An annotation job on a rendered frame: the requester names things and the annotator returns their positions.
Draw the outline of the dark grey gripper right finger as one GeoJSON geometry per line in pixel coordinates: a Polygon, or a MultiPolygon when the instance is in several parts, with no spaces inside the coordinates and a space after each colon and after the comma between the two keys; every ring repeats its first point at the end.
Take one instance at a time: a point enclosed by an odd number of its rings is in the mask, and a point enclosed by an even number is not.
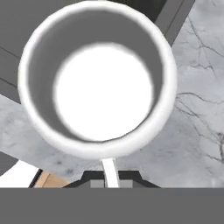
{"type": "Polygon", "coordinates": [[[118,175],[121,188],[158,188],[157,185],[143,179],[139,171],[119,171],[118,175]]]}

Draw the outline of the white mug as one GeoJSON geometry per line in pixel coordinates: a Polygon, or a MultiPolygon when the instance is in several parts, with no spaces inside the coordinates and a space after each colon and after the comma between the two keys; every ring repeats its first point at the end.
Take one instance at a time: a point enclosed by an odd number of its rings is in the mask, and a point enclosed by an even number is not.
{"type": "Polygon", "coordinates": [[[51,146],[99,160],[106,185],[120,185],[116,159],[146,146],[165,126],[177,66],[159,28],[121,3],[83,1],[47,17],[27,41],[17,89],[51,146]]]}

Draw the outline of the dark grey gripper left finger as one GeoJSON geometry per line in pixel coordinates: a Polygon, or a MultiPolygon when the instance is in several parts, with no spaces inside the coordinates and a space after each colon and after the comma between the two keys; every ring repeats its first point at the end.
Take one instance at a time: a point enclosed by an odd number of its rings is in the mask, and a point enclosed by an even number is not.
{"type": "Polygon", "coordinates": [[[103,171],[84,171],[81,178],[68,185],[65,188],[104,188],[105,179],[103,171]]]}

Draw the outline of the white panel with black edge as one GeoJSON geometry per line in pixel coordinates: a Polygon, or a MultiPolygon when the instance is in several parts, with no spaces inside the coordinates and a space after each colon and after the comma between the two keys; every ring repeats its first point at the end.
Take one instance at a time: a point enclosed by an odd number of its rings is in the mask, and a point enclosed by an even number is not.
{"type": "Polygon", "coordinates": [[[41,173],[38,167],[19,160],[0,176],[0,188],[34,187],[41,173]]]}

